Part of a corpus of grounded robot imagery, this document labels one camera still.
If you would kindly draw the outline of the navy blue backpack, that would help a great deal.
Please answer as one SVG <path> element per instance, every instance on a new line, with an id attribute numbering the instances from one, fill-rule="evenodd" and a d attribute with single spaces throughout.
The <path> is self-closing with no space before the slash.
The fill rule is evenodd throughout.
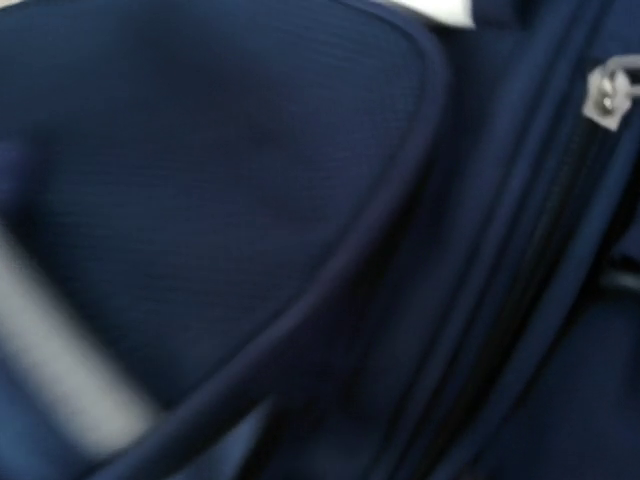
<path id="1" fill-rule="evenodd" d="M 5 1 L 5 479 L 635 479 L 635 1 Z"/>

